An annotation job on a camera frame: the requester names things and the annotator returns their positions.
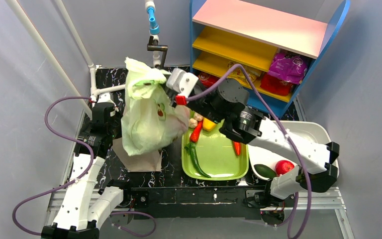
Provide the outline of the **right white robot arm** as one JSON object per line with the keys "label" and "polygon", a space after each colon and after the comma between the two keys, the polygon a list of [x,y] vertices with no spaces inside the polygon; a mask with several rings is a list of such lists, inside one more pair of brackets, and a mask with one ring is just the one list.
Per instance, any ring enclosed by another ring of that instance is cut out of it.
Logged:
{"label": "right white robot arm", "polygon": [[324,193],[337,181],[339,144],[311,142],[288,131],[281,122],[270,120],[247,106],[249,92],[232,78],[219,81],[210,91],[195,83],[185,97],[186,106],[212,121],[222,122],[220,133],[228,139],[262,148],[296,163],[294,169],[270,179],[262,199],[281,202],[306,190]]}

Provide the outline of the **translucent white plastic bag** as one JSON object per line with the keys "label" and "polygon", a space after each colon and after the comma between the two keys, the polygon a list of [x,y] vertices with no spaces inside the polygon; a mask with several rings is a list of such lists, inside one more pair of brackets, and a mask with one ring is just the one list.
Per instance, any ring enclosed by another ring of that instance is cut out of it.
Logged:
{"label": "translucent white plastic bag", "polygon": [[171,144],[189,129],[190,111],[172,107],[162,85],[171,75],[127,57],[125,108],[121,118],[122,144],[129,156],[142,155]]}

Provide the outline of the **beige canvas tote bag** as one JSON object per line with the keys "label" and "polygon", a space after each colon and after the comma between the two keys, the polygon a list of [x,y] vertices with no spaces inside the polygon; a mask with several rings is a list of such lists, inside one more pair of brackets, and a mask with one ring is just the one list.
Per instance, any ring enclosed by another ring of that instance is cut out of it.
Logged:
{"label": "beige canvas tote bag", "polygon": [[122,138],[113,141],[112,150],[128,172],[161,172],[162,170],[162,155],[158,150],[129,156],[123,148]]}

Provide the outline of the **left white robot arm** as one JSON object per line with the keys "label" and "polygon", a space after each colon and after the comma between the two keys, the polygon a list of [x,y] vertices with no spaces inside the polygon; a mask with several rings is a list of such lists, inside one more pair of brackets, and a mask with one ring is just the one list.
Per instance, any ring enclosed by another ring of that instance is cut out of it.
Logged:
{"label": "left white robot arm", "polygon": [[97,239],[110,212],[123,201],[123,190],[105,189],[91,204],[97,176],[113,140],[120,137],[120,112],[112,100],[96,103],[92,120],[76,138],[69,185],[53,223],[44,226],[43,239]]}

